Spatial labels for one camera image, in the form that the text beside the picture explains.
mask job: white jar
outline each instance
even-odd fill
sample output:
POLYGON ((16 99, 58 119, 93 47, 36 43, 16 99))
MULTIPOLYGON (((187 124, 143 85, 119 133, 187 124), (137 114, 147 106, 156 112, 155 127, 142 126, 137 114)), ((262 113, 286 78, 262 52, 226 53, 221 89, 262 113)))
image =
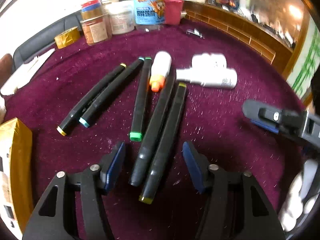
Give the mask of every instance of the white jar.
POLYGON ((133 2, 131 0, 111 3, 103 7, 110 17, 112 34, 123 34, 134 30, 133 2))

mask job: orange bottle cap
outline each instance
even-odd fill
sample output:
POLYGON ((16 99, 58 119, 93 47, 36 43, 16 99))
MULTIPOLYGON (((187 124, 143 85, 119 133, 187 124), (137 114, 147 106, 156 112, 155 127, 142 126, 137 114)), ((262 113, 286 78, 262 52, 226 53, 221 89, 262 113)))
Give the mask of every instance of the orange bottle cap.
POLYGON ((164 76, 161 76, 161 75, 151 76, 150 86, 153 92, 158 92, 164 86, 164 76))

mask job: red jar lid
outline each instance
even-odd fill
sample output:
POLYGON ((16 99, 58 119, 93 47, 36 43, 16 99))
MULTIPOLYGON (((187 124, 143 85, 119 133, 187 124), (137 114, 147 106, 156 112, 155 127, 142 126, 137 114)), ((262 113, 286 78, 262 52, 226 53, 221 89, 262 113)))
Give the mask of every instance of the red jar lid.
POLYGON ((87 6, 96 4, 96 3, 100 3, 100 0, 92 0, 92 1, 89 1, 89 2, 82 4, 81 6, 82 6, 82 8, 84 8, 84 7, 87 7, 87 6))

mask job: red container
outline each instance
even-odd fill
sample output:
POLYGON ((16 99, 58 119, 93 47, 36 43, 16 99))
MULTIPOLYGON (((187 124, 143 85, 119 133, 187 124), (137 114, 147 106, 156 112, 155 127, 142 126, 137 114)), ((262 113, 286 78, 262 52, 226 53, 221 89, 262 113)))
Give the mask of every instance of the red container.
POLYGON ((181 20, 183 0, 164 0, 165 2, 165 23, 178 25, 181 20))

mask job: yellow tape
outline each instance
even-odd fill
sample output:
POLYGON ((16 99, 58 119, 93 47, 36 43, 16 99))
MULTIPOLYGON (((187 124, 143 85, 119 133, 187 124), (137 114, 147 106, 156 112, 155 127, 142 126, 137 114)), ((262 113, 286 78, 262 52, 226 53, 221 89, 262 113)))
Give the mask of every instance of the yellow tape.
POLYGON ((78 27, 73 27, 71 29, 68 29, 54 38, 58 49, 65 48, 66 46, 69 46, 70 44, 76 42, 79 39, 80 39, 80 32, 78 30, 78 27))

